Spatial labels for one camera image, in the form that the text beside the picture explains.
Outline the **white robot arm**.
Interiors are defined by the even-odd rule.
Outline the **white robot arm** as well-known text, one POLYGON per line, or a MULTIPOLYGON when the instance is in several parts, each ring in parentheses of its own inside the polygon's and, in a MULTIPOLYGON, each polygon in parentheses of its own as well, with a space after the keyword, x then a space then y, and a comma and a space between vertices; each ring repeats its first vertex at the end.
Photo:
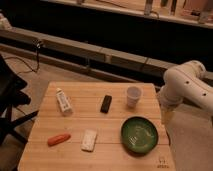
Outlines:
POLYGON ((197 60, 170 67, 164 72, 164 85, 157 93, 163 125, 171 121, 173 110, 184 98, 213 115, 213 87, 202 81, 205 72, 205 66, 197 60))

